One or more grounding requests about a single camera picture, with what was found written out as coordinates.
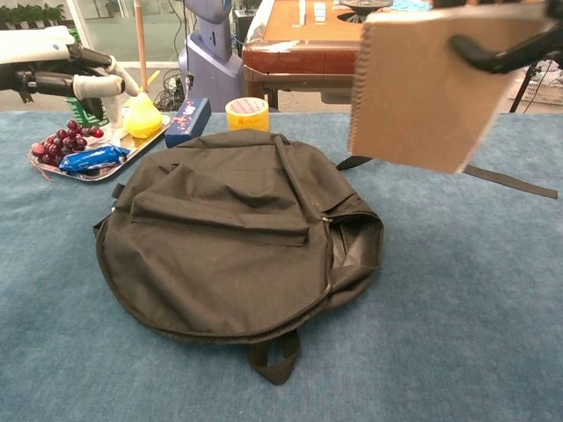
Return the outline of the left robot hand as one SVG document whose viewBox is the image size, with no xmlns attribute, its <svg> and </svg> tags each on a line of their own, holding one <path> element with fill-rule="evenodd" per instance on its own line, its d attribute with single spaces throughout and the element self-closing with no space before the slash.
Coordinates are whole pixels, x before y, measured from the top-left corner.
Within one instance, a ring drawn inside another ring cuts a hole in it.
<svg viewBox="0 0 563 422">
<path fill-rule="evenodd" d="M 62 25 L 1 31 L 1 89 L 25 103 L 36 93 L 74 98 L 115 128 L 122 126 L 119 96 L 140 93 L 114 56 L 84 47 Z"/>
</svg>

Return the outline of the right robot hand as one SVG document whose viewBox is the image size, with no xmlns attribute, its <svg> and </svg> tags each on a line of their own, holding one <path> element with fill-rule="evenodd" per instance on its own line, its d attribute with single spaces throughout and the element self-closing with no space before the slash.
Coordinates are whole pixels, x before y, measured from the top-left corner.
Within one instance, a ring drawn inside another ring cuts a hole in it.
<svg viewBox="0 0 563 422">
<path fill-rule="evenodd" d="M 558 60 L 562 57 L 562 2 L 547 1 L 545 14 L 555 20 L 554 26 L 504 51 L 486 50 L 475 39 L 462 34 L 450 37 L 449 44 L 467 64 L 489 74 L 507 74 L 544 58 Z"/>
</svg>

